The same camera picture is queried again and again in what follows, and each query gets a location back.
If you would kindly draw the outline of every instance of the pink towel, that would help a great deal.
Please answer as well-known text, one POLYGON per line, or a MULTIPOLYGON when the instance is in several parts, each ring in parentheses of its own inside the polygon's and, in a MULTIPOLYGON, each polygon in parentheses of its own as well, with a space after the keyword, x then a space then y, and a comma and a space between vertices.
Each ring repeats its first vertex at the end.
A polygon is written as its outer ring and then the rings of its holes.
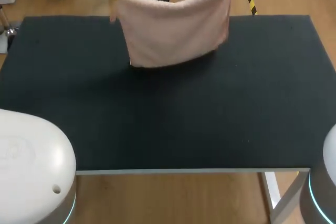
POLYGON ((118 0, 115 15, 122 26, 131 65, 174 65, 217 49, 228 37, 230 2, 118 0))

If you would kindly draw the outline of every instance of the black tabletop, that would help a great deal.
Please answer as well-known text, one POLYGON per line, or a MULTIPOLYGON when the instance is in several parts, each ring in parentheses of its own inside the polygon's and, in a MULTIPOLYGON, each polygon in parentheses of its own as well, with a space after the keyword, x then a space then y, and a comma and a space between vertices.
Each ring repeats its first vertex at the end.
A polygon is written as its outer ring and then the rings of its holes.
POLYGON ((232 17, 216 52, 154 70, 129 66, 108 18, 26 18, 0 108, 60 127, 78 170, 311 167, 336 74, 307 16, 232 17))

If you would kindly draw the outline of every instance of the white rounded cover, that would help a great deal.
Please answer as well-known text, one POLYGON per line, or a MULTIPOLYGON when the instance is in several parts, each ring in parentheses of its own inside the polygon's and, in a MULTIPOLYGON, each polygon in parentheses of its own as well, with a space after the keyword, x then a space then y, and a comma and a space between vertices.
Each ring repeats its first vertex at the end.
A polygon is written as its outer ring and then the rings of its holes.
POLYGON ((44 219, 67 196, 75 173, 74 151, 58 127, 32 115, 0 110, 1 224, 44 219))
POLYGON ((323 159, 327 172, 336 186, 336 125, 325 138, 323 146, 323 159))

